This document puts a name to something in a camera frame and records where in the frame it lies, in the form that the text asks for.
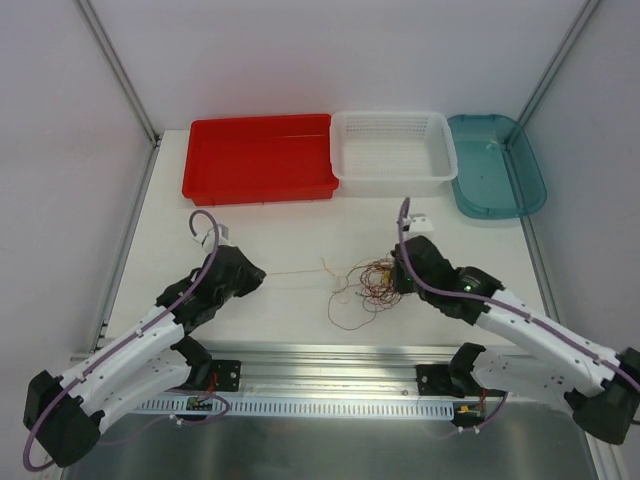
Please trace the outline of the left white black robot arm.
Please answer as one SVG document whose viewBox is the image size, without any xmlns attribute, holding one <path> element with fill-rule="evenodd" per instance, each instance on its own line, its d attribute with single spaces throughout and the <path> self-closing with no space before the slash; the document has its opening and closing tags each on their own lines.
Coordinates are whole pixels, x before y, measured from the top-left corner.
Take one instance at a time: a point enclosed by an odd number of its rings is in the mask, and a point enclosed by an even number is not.
<svg viewBox="0 0 640 480">
<path fill-rule="evenodd" d="M 238 362 L 213 359 L 191 334 L 265 277 L 238 247 L 217 247 L 119 338 L 61 374 L 37 374 L 23 416 L 24 467 L 39 469 L 30 458 L 34 445 L 59 467 L 78 462 L 123 416 L 165 391 L 217 400 L 218 387 L 237 390 Z"/>
</svg>

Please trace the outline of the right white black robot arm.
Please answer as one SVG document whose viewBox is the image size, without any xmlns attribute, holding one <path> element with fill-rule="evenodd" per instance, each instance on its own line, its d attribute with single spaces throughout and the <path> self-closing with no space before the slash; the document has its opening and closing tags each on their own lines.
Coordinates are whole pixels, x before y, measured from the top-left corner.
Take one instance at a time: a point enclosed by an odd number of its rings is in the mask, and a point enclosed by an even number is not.
<svg viewBox="0 0 640 480">
<path fill-rule="evenodd" d="M 526 307 L 499 280 L 455 268 L 426 237 L 400 239 L 391 253 L 392 285 L 448 318 L 495 334 L 528 354 L 510 359 L 462 344 L 436 380 L 459 398 L 484 389 L 524 396 L 569 415 L 589 435 L 621 445 L 639 409 L 639 352 L 590 341 Z"/>
</svg>

